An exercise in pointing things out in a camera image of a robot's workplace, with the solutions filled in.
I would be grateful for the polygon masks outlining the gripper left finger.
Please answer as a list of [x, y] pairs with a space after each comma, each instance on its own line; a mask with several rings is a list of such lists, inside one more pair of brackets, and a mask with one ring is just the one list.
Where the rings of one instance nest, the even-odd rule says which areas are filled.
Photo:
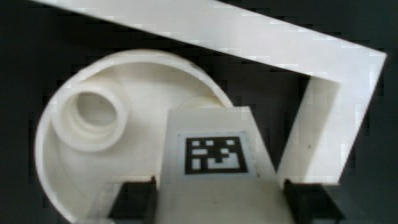
[[107, 183], [93, 202], [87, 224], [155, 224], [156, 199], [153, 176]]

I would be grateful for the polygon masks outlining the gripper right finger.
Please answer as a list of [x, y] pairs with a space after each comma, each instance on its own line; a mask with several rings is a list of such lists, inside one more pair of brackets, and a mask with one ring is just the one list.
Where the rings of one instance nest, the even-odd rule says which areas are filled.
[[295, 224], [339, 224], [345, 215], [320, 184], [284, 180], [284, 196]]

